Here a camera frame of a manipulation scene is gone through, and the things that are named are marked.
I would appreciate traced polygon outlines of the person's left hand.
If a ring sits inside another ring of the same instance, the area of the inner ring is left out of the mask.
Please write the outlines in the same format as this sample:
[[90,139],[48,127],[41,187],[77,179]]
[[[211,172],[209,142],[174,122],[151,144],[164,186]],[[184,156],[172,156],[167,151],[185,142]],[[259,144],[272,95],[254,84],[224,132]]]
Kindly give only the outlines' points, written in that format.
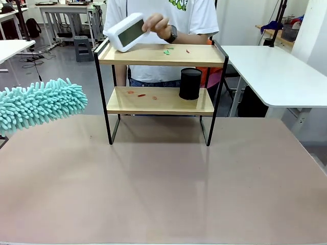
[[167,40],[171,37],[171,29],[169,19],[160,13],[152,14],[144,21],[142,26],[142,31],[144,33],[154,32],[163,40]]

